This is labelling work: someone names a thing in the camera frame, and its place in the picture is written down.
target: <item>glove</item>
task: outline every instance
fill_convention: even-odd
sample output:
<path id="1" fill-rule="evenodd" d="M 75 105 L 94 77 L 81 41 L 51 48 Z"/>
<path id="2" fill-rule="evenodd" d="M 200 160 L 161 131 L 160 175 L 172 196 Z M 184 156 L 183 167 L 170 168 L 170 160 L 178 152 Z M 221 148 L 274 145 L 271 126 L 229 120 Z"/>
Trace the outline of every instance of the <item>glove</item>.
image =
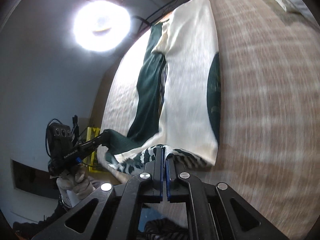
<path id="1" fill-rule="evenodd" d="M 73 190 L 78 199 L 83 200 L 95 190 L 85 167 L 76 166 L 71 172 L 64 171 L 60 176 L 57 179 L 57 185 L 62 197 L 65 197 L 67 190 Z"/>

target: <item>wall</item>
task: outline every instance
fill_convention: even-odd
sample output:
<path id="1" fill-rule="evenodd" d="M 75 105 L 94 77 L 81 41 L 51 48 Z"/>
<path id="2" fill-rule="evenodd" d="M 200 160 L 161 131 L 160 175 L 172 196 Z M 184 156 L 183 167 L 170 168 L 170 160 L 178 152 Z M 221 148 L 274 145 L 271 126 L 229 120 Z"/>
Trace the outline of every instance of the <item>wall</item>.
<path id="1" fill-rule="evenodd" d="M 77 114 L 85 125 L 100 80 L 117 58 L 76 44 L 73 19 L 85 4 L 22 0 L 0 32 L 0 208 L 11 225 L 42 220 L 57 202 L 14 189 L 10 159 L 47 170 L 48 121 L 71 125 Z"/>

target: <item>beige checkered fabric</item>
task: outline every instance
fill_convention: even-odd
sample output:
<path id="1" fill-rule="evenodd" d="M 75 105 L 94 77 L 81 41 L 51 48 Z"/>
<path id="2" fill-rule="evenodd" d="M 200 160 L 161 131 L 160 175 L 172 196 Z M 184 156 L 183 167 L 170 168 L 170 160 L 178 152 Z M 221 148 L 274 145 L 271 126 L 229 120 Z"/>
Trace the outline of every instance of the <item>beige checkered fabric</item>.
<path id="1" fill-rule="evenodd" d="M 320 214 L 320 32 L 273 0 L 210 0 L 221 68 L 224 181 L 290 239 Z M 186 225 L 183 204 L 154 205 Z"/>

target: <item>round metal pivot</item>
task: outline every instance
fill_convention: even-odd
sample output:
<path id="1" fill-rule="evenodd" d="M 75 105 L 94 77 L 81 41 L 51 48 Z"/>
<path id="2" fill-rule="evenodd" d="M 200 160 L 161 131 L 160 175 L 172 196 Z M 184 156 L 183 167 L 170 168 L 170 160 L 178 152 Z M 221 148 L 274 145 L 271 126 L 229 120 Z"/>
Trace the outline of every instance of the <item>round metal pivot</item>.
<path id="1" fill-rule="evenodd" d="M 180 178 L 182 179 L 188 179 L 190 177 L 190 174 L 187 172 L 180 173 Z"/>
<path id="2" fill-rule="evenodd" d="M 140 174 L 140 178 L 142 179 L 149 179 L 150 178 L 150 174 L 147 172 L 143 172 Z"/>
<path id="3" fill-rule="evenodd" d="M 218 184 L 218 189 L 226 190 L 227 188 L 228 188 L 228 185 L 223 182 Z"/>
<path id="4" fill-rule="evenodd" d="M 109 191 L 109 190 L 112 189 L 112 185 L 111 185 L 110 183 L 103 183 L 103 184 L 101 185 L 101 189 L 102 189 L 103 191 Z"/>

